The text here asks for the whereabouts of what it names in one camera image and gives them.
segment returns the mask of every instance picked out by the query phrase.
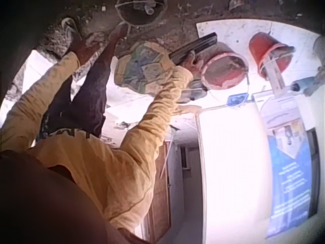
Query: man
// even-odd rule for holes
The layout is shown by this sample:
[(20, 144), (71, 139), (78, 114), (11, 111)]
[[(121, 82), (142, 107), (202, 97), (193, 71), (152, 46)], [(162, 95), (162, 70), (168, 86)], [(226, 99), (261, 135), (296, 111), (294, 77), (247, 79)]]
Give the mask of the man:
[[(131, 232), (150, 208), (155, 159), (176, 102), (202, 62), (193, 64), (192, 53), (182, 67), (175, 67), (143, 119), (128, 131), (120, 149), (112, 150), (98, 137), (109, 64), (125, 35), (125, 25), (112, 32), (72, 102), (64, 97), (65, 86), (99, 48), (89, 45), (89, 39), (73, 42), (69, 53), (8, 113), (0, 159), (0, 230), (8, 242), (146, 243)], [(51, 135), (41, 135), (31, 148), (45, 113)]]

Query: wall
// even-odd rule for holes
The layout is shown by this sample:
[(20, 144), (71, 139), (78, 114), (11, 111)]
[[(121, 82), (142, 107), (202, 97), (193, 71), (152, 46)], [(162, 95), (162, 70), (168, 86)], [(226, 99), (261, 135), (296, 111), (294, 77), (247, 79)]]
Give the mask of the wall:
[(170, 183), (170, 206), (172, 226), (160, 240), (161, 244), (171, 244), (182, 227), (184, 220), (184, 195), (181, 154), (179, 146), (172, 144), (168, 157)]
[(175, 244), (200, 244), (203, 232), (203, 190), (200, 151), (198, 147), (188, 148), (190, 174), (183, 178), (185, 216)]
[(317, 237), (325, 220), (323, 97), (322, 89), (311, 98), (297, 97), (305, 127), (307, 130), (316, 127), (321, 149), (318, 214), (300, 227), (267, 240), (272, 168), (264, 125), (255, 104), (200, 114), (206, 200), (204, 243), (311, 243)]

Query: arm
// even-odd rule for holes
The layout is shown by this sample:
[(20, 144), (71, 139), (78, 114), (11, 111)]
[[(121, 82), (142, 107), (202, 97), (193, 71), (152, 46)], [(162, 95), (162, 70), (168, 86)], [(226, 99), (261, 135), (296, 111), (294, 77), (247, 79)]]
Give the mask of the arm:
[(128, 131), (122, 141), (120, 149), (127, 152), (151, 179), (155, 176), (155, 159), (177, 108), (176, 102), (192, 79), (189, 70), (181, 66), (175, 67), (142, 120)]
[(77, 56), (70, 52), (22, 95), (1, 128), (1, 151), (24, 151), (31, 146), (55, 94), (79, 66)]

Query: red bucket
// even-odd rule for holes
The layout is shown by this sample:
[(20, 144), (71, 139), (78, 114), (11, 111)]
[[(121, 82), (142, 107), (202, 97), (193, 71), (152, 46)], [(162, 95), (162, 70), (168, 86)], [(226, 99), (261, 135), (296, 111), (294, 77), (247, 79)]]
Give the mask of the red bucket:
[[(252, 37), (249, 41), (249, 50), (253, 55), (257, 64), (258, 73), (262, 78), (266, 78), (267, 75), (262, 69), (264, 59), (273, 51), (281, 47), (288, 47), (288, 45), (280, 43), (270, 35), (259, 32)], [(292, 56), (285, 56), (275, 60), (281, 73), (288, 68), (291, 62)]]
[(201, 81), (208, 89), (225, 90), (238, 85), (246, 77), (248, 62), (228, 45), (218, 42), (203, 54)]

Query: poster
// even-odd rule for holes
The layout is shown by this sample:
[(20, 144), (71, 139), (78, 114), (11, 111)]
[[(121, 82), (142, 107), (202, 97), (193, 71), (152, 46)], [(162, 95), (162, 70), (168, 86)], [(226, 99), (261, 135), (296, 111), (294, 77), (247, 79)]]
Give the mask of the poster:
[(267, 237), (308, 219), (311, 200), (311, 156), (307, 134), (293, 96), (254, 94), (267, 130), (272, 162), (272, 212)]

